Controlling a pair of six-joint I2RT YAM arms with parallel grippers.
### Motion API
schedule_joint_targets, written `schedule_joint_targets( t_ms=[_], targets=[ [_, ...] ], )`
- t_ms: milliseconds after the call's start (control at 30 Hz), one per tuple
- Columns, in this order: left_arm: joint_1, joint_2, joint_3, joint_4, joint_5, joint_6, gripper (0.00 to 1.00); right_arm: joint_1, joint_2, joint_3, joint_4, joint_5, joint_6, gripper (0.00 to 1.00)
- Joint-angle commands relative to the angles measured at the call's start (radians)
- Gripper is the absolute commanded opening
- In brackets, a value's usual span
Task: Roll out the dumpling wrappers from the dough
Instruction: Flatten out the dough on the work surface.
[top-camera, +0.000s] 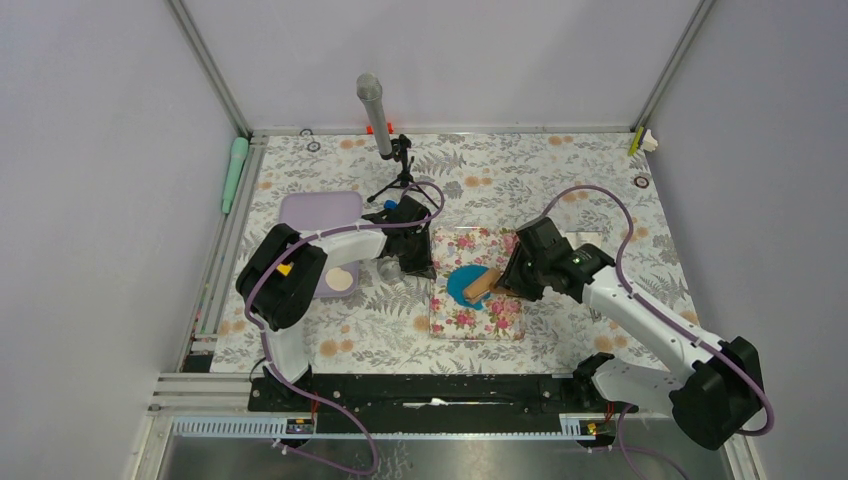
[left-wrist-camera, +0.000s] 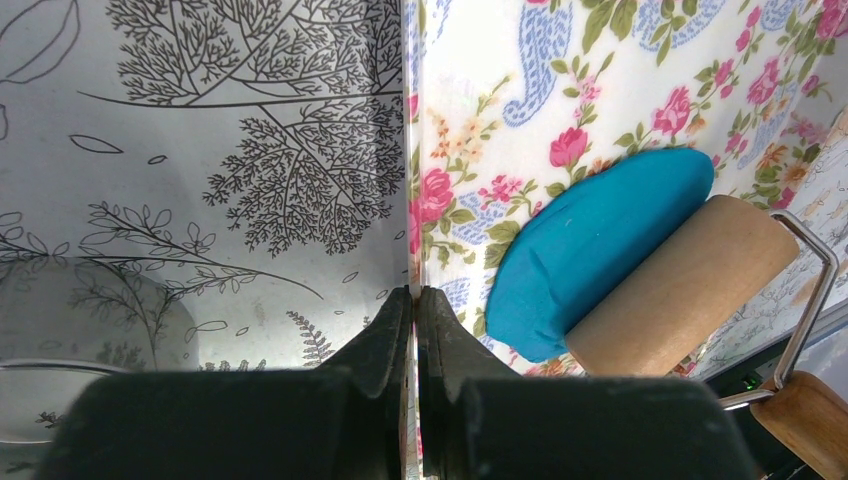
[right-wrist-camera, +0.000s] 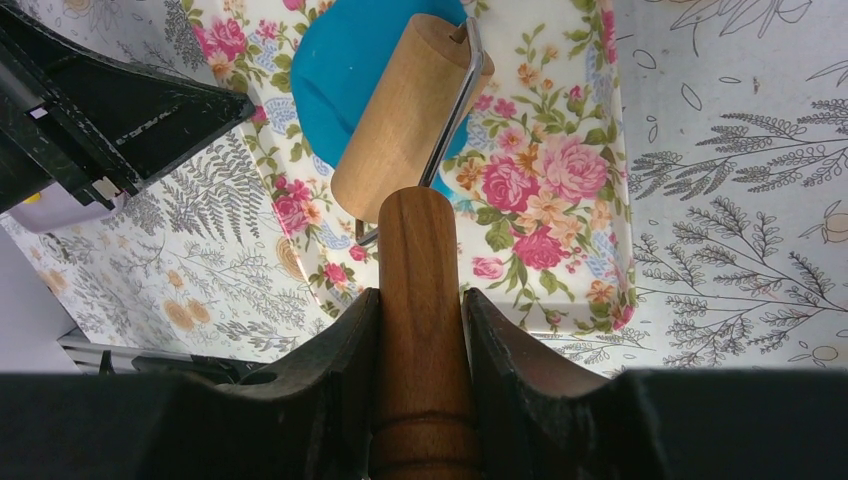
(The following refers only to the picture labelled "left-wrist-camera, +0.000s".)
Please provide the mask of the floral cutting board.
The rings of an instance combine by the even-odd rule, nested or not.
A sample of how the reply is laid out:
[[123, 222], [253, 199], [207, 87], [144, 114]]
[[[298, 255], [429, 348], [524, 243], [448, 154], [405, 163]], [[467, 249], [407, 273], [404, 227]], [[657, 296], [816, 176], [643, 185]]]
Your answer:
[[840, 259], [847, 296], [847, 5], [843, 1], [409, 1], [405, 5], [414, 282], [510, 369], [486, 331], [519, 228], [634, 152], [706, 153], [713, 189], [786, 208]]

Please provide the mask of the blue dough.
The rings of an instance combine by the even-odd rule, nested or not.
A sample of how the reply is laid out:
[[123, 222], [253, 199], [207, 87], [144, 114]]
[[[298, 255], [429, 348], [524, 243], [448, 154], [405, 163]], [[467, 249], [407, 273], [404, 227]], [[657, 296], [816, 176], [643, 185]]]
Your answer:
[[540, 363], [706, 201], [711, 158], [690, 148], [630, 156], [557, 196], [521, 228], [489, 293], [486, 333]]

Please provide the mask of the wooden rolling pin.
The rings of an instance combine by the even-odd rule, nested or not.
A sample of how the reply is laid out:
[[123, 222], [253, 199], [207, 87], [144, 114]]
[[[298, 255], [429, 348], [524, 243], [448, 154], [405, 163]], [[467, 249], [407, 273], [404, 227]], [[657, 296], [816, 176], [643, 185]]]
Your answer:
[[847, 475], [847, 404], [801, 354], [838, 274], [836, 254], [793, 214], [711, 197], [565, 337], [596, 376], [660, 376], [758, 294], [806, 245], [822, 269], [772, 378], [722, 399], [748, 407], [784, 446], [826, 479]]

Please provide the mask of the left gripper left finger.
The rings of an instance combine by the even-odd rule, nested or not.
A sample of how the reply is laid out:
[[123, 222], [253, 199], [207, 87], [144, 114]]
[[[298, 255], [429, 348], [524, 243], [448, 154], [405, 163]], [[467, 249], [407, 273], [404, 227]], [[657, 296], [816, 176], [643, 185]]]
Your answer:
[[39, 479], [400, 479], [412, 298], [308, 370], [120, 374], [90, 384]]

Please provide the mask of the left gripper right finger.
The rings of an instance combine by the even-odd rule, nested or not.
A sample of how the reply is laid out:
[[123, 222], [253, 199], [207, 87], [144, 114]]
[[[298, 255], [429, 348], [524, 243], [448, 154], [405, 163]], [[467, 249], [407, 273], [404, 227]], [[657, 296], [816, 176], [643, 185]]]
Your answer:
[[426, 287], [416, 305], [423, 470], [439, 479], [753, 479], [700, 382], [524, 377]]

